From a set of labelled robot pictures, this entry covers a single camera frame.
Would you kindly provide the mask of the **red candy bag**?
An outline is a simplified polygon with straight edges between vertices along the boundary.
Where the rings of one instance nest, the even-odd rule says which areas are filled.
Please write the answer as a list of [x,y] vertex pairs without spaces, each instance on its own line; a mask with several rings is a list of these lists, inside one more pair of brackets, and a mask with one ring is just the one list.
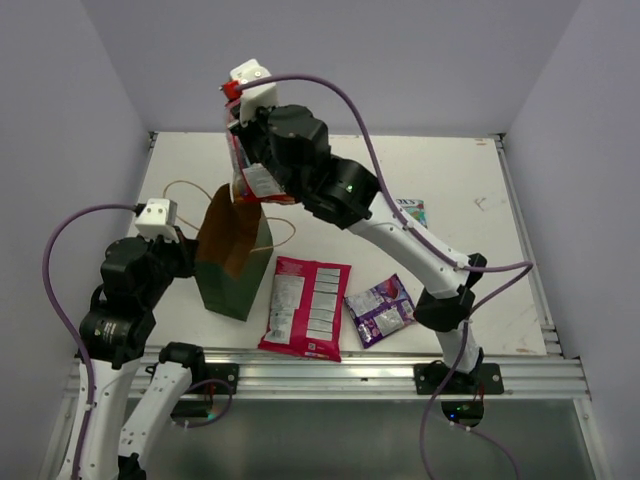
[[225,105],[226,140],[232,166],[231,191],[235,203],[273,203],[293,205],[294,199],[287,195],[268,170],[249,159],[240,140],[231,128],[238,121],[240,100],[228,101]]

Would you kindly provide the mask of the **green paper bag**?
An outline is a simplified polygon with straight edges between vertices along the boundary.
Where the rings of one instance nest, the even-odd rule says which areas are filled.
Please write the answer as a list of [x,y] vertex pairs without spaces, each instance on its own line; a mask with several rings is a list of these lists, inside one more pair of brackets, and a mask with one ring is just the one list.
[[274,249],[271,220],[258,203],[235,203],[231,187],[213,195],[202,223],[178,220],[197,231],[195,280],[204,308],[235,320],[247,321]]

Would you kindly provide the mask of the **teal mint candy bag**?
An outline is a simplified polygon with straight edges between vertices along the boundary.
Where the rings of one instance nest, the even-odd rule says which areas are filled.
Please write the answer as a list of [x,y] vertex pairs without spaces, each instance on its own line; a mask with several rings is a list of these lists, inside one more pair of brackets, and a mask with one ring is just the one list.
[[396,203],[425,228],[428,227],[424,201],[421,199],[397,199]]

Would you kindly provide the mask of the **pink chips bag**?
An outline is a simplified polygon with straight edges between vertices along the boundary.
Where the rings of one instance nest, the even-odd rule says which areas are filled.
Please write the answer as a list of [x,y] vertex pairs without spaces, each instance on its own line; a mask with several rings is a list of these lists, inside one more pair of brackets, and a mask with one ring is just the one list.
[[350,273],[345,264],[279,256],[267,328],[258,348],[339,363],[342,304]]

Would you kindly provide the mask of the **purple candy bag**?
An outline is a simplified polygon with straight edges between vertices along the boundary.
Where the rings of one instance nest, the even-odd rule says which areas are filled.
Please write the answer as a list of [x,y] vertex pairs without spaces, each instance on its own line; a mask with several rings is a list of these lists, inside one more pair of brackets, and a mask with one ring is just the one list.
[[415,323],[414,303],[397,274],[347,296],[344,304],[364,349]]

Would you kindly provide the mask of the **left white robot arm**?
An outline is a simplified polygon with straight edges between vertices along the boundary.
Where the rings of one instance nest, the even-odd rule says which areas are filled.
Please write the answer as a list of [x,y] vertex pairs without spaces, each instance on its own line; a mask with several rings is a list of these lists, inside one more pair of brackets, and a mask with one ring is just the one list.
[[125,414],[132,382],[156,325],[153,311],[176,278],[195,274],[198,243],[142,236],[112,243],[102,283],[80,324],[78,405],[61,479],[143,479],[144,462],[179,397],[208,379],[201,347],[171,342],[160,352],[142,404]]

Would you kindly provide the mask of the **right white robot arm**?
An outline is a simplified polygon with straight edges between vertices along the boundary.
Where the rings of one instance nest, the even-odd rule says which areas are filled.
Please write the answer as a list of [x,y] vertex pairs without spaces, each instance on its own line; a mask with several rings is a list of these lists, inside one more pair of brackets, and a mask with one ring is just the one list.
[[314,217],[372,243],[423,285],[415,320],[435,332],[451,389],[468,392],[481,380],[483,351],[467,322],[473,286],[486,258],[451,250],[383,194],[360,163],[331,151],[328,128],[300,105],[231,110],[230,131],[249,161],[266,168],[284,193]]

